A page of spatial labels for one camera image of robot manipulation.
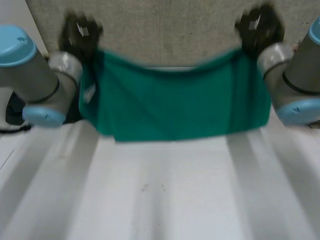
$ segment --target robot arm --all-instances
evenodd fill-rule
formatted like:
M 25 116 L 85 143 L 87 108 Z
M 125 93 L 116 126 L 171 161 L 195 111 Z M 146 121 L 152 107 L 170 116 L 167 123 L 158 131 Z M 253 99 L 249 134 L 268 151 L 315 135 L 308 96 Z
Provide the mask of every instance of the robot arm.
M 94 21 L 69 14 L 59 39 L 60 51 L 47 63 L 23 29 L 0 26 L 0 36 L 4 36 L 0 39 L 0 85 L 12 88 L 26 103 L 24 120 L 42 127 L 64 123 L 83 64 L 92 60 L 101 32 Z
M 285 125 L 320 120 L 320 17 L 311 25 L 298 50 L 277 42 L 259 55 L 272 104 Z
M 257 59 L 279 119 L 285 125 L 320 120 L 320 17 L 295 54 L 283 43 L 284 29 L 269 4 L 243 15 L 236 28 L 243 49 Z

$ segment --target white table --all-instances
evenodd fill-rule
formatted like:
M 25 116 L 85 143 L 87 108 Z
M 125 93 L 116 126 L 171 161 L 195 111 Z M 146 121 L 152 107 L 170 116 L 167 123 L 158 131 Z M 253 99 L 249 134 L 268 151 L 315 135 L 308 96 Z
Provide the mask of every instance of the white table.
M 316 240 L 319 142 L 274 114 L 182 142 L 116 144 L 86 122 L 5 136 L 0 239 Z

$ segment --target towel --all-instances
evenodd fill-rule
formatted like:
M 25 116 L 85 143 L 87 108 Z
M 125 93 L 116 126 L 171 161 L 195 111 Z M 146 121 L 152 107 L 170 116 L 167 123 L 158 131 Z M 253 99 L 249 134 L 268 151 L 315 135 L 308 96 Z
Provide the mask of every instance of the towel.
M 187 70 L 154 69 L 99 50 L 85 66 L 79 110 L 116 141 L 178 141 L 264 126 L 271 100 L 240 48 Z

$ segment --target light blue joint cap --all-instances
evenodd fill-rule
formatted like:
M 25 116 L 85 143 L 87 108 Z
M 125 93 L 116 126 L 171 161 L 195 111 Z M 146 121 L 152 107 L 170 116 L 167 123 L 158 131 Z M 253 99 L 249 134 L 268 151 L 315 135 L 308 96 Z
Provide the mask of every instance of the light blue joint cap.
M 24 64 L 36 53 L 35 42 L 22 28 L 16 25 L 0 25 L 0 68 Z
M 320 45 L 320 16 L 311 25 L 308 31 L 309 38 L 316 44 Z
M 44 128 L 58 128 L 66 120 L 66 116 L 61 112 L 43 106 L 25 106 L 22 118 L 31 125 Z
M 295 101 L 280 107 L 277 116 L 284 125 L 306 125 L 320 120 L 320 98 Z

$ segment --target concrete wall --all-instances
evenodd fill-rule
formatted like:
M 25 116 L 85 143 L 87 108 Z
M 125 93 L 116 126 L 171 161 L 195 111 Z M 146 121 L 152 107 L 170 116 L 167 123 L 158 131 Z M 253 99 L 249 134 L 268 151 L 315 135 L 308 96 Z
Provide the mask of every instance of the concrete wall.
M 256 0 L 27 0 L 48 48 L 67 8 L 94 16 L 104 26 L 101 45 L 136 61 L 190 65 L 239 44 L 236 18 Z M 279 0 L 286 40 L 301 40 L 320 15 L 319 0 Z

